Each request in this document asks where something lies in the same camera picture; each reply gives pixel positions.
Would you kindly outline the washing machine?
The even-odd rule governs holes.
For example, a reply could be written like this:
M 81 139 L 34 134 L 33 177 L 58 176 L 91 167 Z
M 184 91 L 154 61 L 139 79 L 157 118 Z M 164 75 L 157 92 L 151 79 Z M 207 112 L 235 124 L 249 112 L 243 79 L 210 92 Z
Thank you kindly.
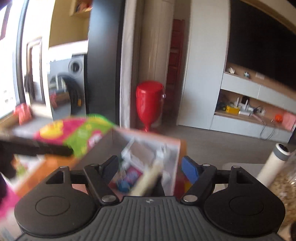
M 53 120 L 85 116 L 85 54 L 50 62 L 48 89 Z

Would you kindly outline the pink cardboard box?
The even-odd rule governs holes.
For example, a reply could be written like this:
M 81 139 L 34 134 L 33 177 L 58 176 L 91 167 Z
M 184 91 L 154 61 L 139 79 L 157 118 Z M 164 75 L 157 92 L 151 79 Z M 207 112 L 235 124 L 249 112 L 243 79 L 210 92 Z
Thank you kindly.
M 164 165 L 162 187 L 165 195 L 173 195 L 178 166 L 187 150 L 185 141 L 139 130 L 113 128 L 97 142 L 92 138 L 91 143 L 94 145 L 93 148 L 83 157 L 37 156 L 25 174 L 9 182 L 11 189 L 18 197 L 23 197 L 60 166 L 81 170 L 86 165 L 102 164 L 116 155 L 123 163 L 120 164 L 119 174 L 113 178 L 112 185 L 115 185 L 119 178 L 125 177 L 129 171 L 145 173 L 156 160 L 159 160 Z

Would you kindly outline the white thermos bottle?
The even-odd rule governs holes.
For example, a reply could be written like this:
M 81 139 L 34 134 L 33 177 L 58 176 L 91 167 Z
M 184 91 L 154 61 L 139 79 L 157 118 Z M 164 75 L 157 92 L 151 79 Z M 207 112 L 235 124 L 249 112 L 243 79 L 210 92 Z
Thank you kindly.
M 282 170 L 290 155 L 291 152 L 286 146 L 277 143 L 267 158 L 265 165 L 257 175 L 257 180 L 265 187 L 269 187 L 276 178 L 276 175 Z

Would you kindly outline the red pedal bin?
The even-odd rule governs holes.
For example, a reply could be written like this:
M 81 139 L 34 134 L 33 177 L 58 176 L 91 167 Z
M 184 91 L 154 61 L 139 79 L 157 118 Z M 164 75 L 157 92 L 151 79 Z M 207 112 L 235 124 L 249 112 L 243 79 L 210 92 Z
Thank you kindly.
M 165 97 L 165 89 L 160 82 L 147 80 L 137 86 L 137 114 L 145 132 L 149 132 L 151 125 L 160 117 Z

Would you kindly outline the colourful cartoon play mat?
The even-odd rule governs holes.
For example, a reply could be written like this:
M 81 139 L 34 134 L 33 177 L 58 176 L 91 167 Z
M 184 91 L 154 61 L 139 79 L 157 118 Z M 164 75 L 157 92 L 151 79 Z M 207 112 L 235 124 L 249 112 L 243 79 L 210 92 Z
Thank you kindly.
M 18 200 L 5 181 L 5 178 L 16 176 L 12 163 L 15 155 L 35 157 L 50 154 L 81 158 L 95 146 L 95 139 L 102 138 L 113 126 L 107 118 L 90 114 L 56 120 L 37 131 L 33 138 L 1 131 L 1 219 L 7 216 Z

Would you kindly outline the glass jar of nuts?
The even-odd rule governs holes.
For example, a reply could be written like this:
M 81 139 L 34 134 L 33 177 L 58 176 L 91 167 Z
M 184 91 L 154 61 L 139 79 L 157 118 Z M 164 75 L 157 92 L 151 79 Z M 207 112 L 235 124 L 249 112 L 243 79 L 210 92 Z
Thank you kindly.
M 295 221 L 295 172 L 295 151 L 293 151 L 283 169 L 276 175 L 269 187 L 285 206 L 285 218 L 282 227 Z

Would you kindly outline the black television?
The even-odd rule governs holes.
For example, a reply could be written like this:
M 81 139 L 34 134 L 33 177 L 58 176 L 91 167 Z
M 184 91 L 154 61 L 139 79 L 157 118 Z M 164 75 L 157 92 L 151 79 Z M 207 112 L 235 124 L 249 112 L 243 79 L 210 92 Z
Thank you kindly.
M 227 60 L 295 89 L 295 34 L 242 1 L 231 1 Z

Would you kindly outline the pink blue toothpaste tube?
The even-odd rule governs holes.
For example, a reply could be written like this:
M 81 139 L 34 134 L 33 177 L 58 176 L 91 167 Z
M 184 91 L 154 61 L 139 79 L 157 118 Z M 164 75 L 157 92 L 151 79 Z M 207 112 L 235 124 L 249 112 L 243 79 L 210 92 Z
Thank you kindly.
M 128 193 L 142 175 L 137 168 L 130 166 L 116 181 L 117 189 L 122 193 Z

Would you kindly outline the yellow toy on shelf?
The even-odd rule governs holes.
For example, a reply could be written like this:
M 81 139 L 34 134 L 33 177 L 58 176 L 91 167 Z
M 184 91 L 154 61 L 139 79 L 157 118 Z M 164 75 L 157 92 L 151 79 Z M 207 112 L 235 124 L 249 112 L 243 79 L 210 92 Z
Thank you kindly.
M 240 112 L 240 108 L 238 108 L 236 106 L 232 107 L 232 106 L 227 105 L 226 106 L 226 112 L 229 113 L 229 114 L 238 115 L 239 112 Z

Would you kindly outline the beige paper cone tube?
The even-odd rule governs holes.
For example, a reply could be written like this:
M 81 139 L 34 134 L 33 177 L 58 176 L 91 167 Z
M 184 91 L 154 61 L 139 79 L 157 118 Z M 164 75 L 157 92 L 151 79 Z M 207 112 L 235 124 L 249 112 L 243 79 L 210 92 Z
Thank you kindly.
M 140 176 L 128 195 L 138 197 L 151 195 L 157 181 L 162 178 L 163 170 L 163 161 L 155 160 L 151 167 Z

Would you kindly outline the orange plastic bag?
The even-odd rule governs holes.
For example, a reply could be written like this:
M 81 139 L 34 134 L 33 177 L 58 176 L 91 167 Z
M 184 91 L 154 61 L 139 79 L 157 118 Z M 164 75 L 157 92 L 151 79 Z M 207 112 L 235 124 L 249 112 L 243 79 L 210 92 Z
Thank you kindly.
M 14 114 L 18 115 L 19 125 L 23 125 L 32 119 L 30 106 L 26 103 L 17 105 Z

